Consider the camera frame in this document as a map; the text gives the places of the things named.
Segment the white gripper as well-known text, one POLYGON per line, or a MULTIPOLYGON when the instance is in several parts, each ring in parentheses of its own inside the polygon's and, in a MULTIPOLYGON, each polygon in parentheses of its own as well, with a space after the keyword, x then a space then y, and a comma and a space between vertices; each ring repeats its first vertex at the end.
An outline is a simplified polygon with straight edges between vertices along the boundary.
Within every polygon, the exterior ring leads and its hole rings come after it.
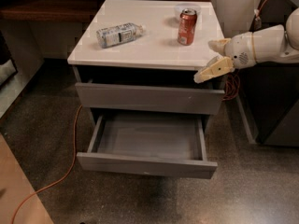
POLYGON ((210 40, 208 46, 221 56, 212 58, 207 66, 193 77, 195 83, 203 83, 214 77, 220 77, 236 69, 252 67, 256 64, 252 51, 252 33, 236 35, 232 39, 210 40))

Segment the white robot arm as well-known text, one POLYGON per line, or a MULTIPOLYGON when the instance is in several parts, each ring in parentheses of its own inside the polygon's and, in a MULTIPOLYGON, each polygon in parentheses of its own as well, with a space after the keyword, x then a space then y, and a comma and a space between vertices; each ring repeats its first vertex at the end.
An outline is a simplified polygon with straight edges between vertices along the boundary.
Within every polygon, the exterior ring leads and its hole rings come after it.
POLYGON ((194 75, 196 83, 257 63, 299 63, 299 8, 289 16, 285 26, 276 25, 233 38, 210 40, 208 46, 219 56, 212 58, 194 75))

